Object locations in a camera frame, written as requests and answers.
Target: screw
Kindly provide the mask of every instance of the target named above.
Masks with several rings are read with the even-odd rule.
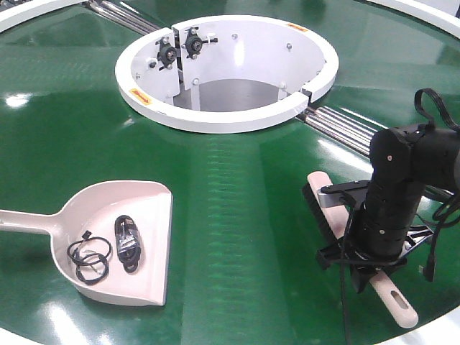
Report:
[[[192,44],[192,50],[195,51],[195,52],[199,52],[202,48],[203,44],[196,40],[193,44]]]
[[[166,53],[166,58],[169,60],[169,61],[174,61],[175,60],[175,57],[176,57],[176,53],[174,50],[171,50],[169,52]]]

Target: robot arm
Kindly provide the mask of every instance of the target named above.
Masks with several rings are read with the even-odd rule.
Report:
[[[437,128],[433,117],[421,106],[424,93],[436,103],[449,129]],[[326,203],[330,206],[343,203],[352,212],[344,237],[320,250],[317,258],[327,268],[331,263],[342,262],[340,258],[345,257],[358,293],[379,270],[391,274],[405,265],[407,255],[431,237],[434,243],[424,275],[433,280],[437,233],[440,228],[458,221],[446,223],[449,214],[460,207],[460,197],[457,196],[460,189],[460,128],[447,113],[441,98],[431,89],[419,90],[415,94],[415,108],[429,120],[427,124],[383,129],[373,136],[369,158],[374,172],[370,181],[321,189],[323,199],[328,200]],[[454,193],[449,204],[438,210],[442,216],[437,218],[439,222],[434,231],[427,226],[412,225],[427,185]]]

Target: white circular opening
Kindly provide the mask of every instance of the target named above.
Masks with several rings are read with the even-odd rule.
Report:
[[[192,19],[120,55],[125,101],[147,118],[201,133],[249,132],[293,118],[332,86],[336,51],[293,23],[253,16]]]

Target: pink dustpan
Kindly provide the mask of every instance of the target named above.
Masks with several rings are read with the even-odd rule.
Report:
[[[0,230],[51,236],[56,267],[78,291],[94,300],[117,305],[164,305],[173,195],[162,184],[117,180],[91,185],[76,193],[52,215],[0,211]],[[139,266],[126,273],[116,255],[114,222],[120,215],[136,222],[142,245]],[[109,273],[95,285],[81,282],[68,246],[81,240],[85,231],[107,239],[115,253],[108,258]],[[91,250],[106,252],[102,241],[92,241]]]

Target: green conveyor belt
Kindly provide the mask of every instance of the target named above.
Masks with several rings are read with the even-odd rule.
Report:
[[[420,121],[413,94],[431,87],[460,120],[460,42],[397,12],[352,0],[127,3],[167,26],[215,14],[303,25],[341,63],[318,106],[409,124]],[[140,116],[114,76],[138,37],[79,5],[0,34],[0,208],[54,213],[103,180],[165,184],[174,195],[166,306],[89,300],[55,268],[46,236],[1,233],[0,326],[44,344],[342,344],[339,270],[315,261],[325,242],[300,189],[314,170],[337,183],[369,178],[367,161],[295,119],[207,135]],[[17,94],[27,101],[13,107]],[[459,230],[441,235],[434,283],[418,272],[427,246],[393,275],[420,325],[460,304]],[[348,287],[354,344],[405,332],[371,289]]]

